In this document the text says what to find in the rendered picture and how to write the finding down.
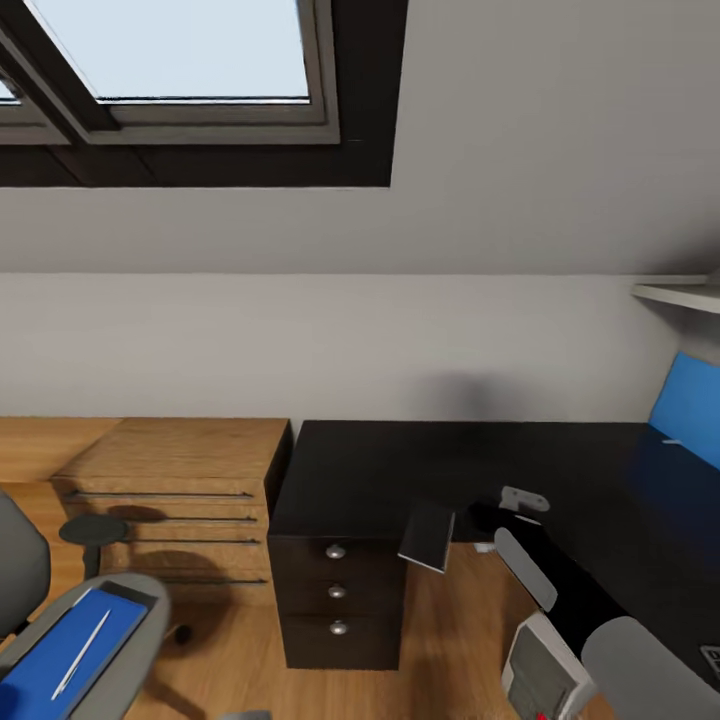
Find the folder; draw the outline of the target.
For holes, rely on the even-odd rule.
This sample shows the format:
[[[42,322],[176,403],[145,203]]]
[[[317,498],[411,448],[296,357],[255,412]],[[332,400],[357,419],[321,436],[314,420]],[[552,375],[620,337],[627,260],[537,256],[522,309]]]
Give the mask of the folder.
[[[0,720],[66,720],[148,608],[88,588],[10,670],[0,674]],[[68,686],[55,694],[98,622],[106,616]]]

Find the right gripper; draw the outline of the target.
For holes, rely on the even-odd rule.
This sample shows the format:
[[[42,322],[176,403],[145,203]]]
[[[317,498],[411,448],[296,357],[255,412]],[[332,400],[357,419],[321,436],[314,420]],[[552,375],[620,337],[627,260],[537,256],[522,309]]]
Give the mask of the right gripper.
[[[484,532],[491,532],[494,535],[495,523],[497,520],[510,513],[507,509],[499,509],[499,507],[490,506],[478,502],[470,504],[468,508],[468,516],[473,520],[474,526],[479,528],[478,530],[485,530]]]

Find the swivel chair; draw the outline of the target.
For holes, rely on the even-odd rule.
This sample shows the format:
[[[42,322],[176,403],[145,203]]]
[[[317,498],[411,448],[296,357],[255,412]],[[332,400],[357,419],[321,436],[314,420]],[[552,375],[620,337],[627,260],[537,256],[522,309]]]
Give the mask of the swivel chair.
[[[7,492],[0,490],[0,643],[10,634],[16,636],[0,653],[0,674],[10,670],[88,588],[148,608],[146,616],[66,720],[125,720],[152,671],[162,643],[176,632],[176,642],[185,644],[192,633],[191,626],[175,623],[169,627],[173,598],[164,581],[130,571],[99,575],[101,546],[116,543],[127,533],[125,521],[106,515],[83,515],[62,525],[59,537],[84,547],[85,580],[28,622],[50,591],[50,545]]]

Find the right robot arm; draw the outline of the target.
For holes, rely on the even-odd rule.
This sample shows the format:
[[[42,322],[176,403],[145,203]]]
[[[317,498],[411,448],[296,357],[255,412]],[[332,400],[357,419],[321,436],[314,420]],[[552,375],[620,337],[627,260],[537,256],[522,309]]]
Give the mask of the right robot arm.
[[[586,669],[619,720],[720,720],[720,693],[653,637],[594,575],[555,547],[517,507],[547,500],[514,487],[499,507],[470,504],[478,530],[515,574]]]

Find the notebook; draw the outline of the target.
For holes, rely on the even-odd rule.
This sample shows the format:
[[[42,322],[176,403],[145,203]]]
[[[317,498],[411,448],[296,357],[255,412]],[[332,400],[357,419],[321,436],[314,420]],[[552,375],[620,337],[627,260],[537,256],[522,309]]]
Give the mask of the notebook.
[[[454,520],[455,510],[417,499],[399,557],[443,573]]]

